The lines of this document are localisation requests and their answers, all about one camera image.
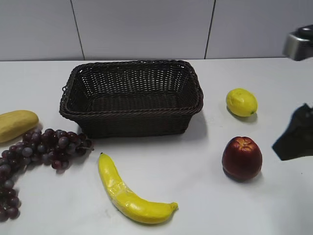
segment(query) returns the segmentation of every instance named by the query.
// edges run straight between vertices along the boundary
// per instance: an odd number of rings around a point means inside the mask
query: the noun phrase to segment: yellow banana
[[[149,202],[131,191],[119,176],[112,159],[101,153],[99,173],[113,204],[127,217],[146,224],[162,223],[178,208],[176,202]]]

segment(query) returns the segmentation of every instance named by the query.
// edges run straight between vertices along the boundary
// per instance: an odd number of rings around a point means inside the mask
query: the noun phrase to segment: yellow lemon
[[[258,109],[258,101],[255,96],[243,88],[231,90],[227,94],[226,104],[233,114],[240,117],[251,116]]]

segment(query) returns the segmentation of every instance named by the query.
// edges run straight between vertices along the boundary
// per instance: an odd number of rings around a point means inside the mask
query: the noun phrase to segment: wicker basket
[[[79,65],[63,92],[60,114],[94,139],[180,134],[203,107],[194,69],[177,60]]]

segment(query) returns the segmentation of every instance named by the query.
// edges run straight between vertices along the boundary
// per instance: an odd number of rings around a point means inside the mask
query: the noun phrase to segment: red apple
[[[224,172],[238,181],[252,179],[262,167],[262,153],[259,146],[249,137],[234,137],[223,153]]]

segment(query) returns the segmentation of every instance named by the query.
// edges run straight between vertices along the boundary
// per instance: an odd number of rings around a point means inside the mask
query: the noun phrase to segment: white table
[[[271,146],[292,112],[313,103],[313,60],[191,60],[204,92],[203,111],[180,136],[95,141],[85,161],[64,174],[49,166],[27,171],[15,188],[22,201],[2,235],[309,235],[313,233],[313,158],[282,162]],[[38,114],[44,129],[77,131],[59,115],[62,86],[87,61],[0,62],[0,113]],[[225,106],[227,92],[244,87],[259,102],[257,120],[242,122]],[[262,174],[250,183],[227,178],[222,152],[234,136],[249,136],[263,153]],[[0,150],[8,145],[0,145]],[[126,184],[152,201],[179,204],[171,221],[145,226],[115,209],[98,175],[105,152]]]

